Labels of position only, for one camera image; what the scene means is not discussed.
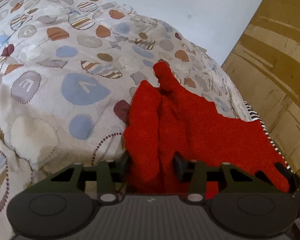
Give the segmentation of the red small garment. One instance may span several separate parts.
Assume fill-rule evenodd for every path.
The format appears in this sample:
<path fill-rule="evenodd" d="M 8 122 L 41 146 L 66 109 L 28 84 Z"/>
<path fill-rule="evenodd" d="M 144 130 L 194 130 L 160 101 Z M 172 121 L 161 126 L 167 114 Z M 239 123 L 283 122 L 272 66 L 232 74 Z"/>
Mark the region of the red small garment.
<path fill-rule="evenodd" d="M 181 86 L 168 64 L 158 62 L 153 69 L 160 86 L 140 83 L 123 134 L 132 158 L 130 185 L 143 194 L 186 192 L 188 185 L 179 181 L 172 165 L 179 152 L 212 167 L 228 162 L 252 175 L 263 172 L 278 190 L 289 190 L 275 166 L 284 159 L 258 120 L 225 117 L 213 102 Z"/>

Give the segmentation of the patterned circle print duvet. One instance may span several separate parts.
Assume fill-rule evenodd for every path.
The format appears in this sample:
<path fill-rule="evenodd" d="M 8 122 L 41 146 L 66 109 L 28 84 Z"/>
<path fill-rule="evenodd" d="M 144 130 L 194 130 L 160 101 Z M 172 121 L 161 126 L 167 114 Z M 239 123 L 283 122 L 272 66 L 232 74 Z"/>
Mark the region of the patterned circle print duvet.
<path fill-rule="evenodd" d="M 121 155 L 123 116 L 160 60 L 222 115 L 251 120 L 230 77 L 164 21 L 105 0 L 0 0 L 0 239 L 16 194 Z"/>

